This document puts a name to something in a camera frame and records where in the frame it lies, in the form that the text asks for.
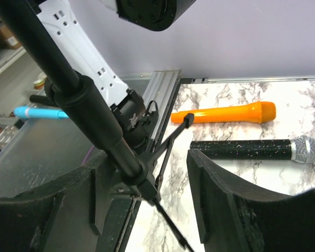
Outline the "orange microphone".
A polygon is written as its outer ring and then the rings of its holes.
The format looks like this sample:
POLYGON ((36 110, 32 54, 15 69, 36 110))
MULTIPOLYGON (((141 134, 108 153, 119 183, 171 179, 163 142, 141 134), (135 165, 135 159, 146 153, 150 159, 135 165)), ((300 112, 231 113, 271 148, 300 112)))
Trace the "orange microphone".
POLYGON ((265 123, 276 118, 276 106, 273 102, 257 101, 243 106, 180 111, 171 114, 171 122, 182 123, 189 113, 194 115, 194 123, 265 123))

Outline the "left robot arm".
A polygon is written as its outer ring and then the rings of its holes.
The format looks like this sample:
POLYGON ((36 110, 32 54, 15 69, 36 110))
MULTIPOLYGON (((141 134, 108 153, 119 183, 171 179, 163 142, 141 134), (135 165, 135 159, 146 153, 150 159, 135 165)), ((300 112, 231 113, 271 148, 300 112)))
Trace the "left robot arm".
MULTIPOLYGON (((169 28, 194 1, 102 1, 128 22, 151 31, 169 28)), ((89 76, 120 123, 130 147, 141 146, 148 134, 141 118, 142 98, 108 66, 81 28, 68 1, 36 1, 37 17, 74 70, 89 76)))

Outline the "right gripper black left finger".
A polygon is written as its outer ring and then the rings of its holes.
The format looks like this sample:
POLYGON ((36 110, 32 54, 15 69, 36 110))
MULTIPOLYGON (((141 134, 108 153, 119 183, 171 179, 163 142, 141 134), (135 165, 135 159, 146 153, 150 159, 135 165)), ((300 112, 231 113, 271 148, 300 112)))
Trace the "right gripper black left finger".
POLYGON ((50 182, 0 198, 0 251, 96 251, 112 176, 112 161, 100 153, 50 182))

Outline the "black tripod shock-mount stand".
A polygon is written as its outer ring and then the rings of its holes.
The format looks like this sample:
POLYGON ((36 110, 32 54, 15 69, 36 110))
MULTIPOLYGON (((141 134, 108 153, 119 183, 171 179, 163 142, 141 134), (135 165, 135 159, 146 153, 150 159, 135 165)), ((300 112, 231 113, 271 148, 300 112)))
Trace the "black tripod shock-mount stand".
MULTIPOLYGON (((190 249, 186 238, 160 205, 161 196, 155 186, 152 169, 158 157, 172 146, 172 140, 191 126, 194 115, 187 114, 182 124, 154 152, 136 155, 125 142, 120 125, 92 79, 73 70, 30 5, 26 1, 0 1, 0 18, 52 81, 54 102, 93 145, 112 161, 110 199, 112 180, 117 178, 129 188, 132 198, 146 200, 155 206, 179 245, 190 249)), ((111 236, 110 224, 111 221, 106 217, 96 251, 120 251, 125 248, 131 232, 128 224, 122 225, 122 231, 117 237, 111 236)))

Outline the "black silver-grille microphone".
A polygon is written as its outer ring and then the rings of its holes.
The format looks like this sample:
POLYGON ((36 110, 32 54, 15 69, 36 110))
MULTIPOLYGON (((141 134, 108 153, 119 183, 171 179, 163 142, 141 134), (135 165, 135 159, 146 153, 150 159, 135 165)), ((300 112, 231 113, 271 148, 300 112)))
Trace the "black silver-grille microphone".
POLYGON ((190 148, 213 160, 315 162, 315 139, 305 135, 293 139, 193 141, 190 148))

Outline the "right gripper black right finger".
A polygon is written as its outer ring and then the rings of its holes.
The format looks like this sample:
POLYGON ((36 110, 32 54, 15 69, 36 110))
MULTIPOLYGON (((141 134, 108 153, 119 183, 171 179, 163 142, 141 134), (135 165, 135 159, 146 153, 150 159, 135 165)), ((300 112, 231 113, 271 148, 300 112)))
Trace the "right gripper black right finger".
POLYGON ((315 251, 315 188, 270 191, 225 170, 199 150, 187 170, 206 251, 315 251))

